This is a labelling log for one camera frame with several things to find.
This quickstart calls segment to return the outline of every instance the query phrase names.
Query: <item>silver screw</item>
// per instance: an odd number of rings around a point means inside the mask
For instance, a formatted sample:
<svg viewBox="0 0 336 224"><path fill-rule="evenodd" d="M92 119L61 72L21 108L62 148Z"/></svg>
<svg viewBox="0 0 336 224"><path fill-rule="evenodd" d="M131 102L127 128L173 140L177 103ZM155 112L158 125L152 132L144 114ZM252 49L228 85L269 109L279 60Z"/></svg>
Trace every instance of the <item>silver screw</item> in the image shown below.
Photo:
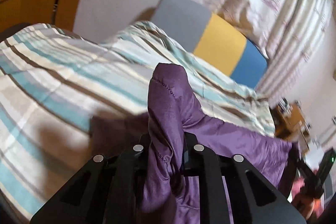
<svg viewBox="0 0 336 224"><path fill-rule="evenodd" d="M233 159L236 161L236 162L242 162L244 160L244 157L242 155L234 155L233 156Z"/></svg>
<svg viewBox="0 0 336 224"><path fill-rule="evenodd" d="M140 151L143 150L143 146L141 144L134 145L133 150L137 151L137 152L140 152Z"/></svg>
<svg viewBox="0 0 336 224"><path fill-rule="evenodd" d="M94 162L101 162L103 159L104 159L104 156L103 156L103 155L95 155L95 156L93 157L93 161L94 161Z"/></svg>
<svg viewBox="0 0 336 224"><path fill-rule="evenodd" d="M203 151L203 150L204 150L204 146L201 145L201 144L196 144L196 145L194 146L194 149L195 149L196 151Z"/></svg>

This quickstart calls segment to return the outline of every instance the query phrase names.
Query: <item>purple jacket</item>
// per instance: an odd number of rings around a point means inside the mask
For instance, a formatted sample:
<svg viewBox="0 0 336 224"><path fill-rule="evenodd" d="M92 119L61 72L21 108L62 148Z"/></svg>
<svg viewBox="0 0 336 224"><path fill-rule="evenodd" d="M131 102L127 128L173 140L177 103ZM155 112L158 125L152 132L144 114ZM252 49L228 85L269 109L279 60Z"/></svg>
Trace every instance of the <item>purple jacket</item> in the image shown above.
<svg viewBox="0 0 336 224"><path fill-rule="evenodd" d="M298 155L296 145L205 115L181 66L157 65L149 85L148 114L112 121L95 117L95 152L117 154L135 144L147 128L151 144L138 214L140 222L200 222L198 177L183 177L179 173L184 131L195 134L199 143L218 155L242 154L275 187L291 187L295 168L291 166L286 178L282 175L288 154Z"/></svg>

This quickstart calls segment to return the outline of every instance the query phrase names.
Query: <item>curtain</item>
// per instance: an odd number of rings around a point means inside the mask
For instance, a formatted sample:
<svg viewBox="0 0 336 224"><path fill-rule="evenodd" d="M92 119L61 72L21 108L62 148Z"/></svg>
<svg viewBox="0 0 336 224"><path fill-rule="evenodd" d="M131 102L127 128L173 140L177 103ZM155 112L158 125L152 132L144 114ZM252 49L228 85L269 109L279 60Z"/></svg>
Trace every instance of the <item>curtain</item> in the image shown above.
<svg viewBox="0 0 336 224"><path fill-rule="evenodd" d="M333 0L194 0L235 26L268 59L256 87L274 106L294 86L332 16Z"/></svg>

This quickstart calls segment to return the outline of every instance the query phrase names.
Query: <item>hand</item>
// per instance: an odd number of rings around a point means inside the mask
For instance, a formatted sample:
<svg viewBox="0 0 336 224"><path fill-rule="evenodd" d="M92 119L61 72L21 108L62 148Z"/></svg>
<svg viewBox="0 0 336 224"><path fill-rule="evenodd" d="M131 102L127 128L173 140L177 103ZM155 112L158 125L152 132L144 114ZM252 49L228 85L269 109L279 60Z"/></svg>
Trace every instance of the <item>hand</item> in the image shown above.
<svg viewBox="0 0 336 224"><path fill-rule="evenodd" d="M313 213L314 199L302 193L298 193L294 197L292 205L297 208L300 214L307 220Z"/></svg>

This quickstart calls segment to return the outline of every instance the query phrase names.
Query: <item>striped blanket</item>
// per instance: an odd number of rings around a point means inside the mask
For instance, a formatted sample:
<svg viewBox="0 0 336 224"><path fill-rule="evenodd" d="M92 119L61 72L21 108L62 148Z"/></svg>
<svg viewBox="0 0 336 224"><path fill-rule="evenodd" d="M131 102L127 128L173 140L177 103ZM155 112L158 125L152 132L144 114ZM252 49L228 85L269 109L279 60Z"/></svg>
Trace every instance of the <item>striped blanket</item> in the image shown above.
<svg viewBox="0 0 336 224"><path fill-rule="evenodd" d="M182 65L203 111L273 136L268 103L150 22L95 44L36 24L0 43L0 190L28 222L91 157L92 115L147 110L156 65Z"/></svg>

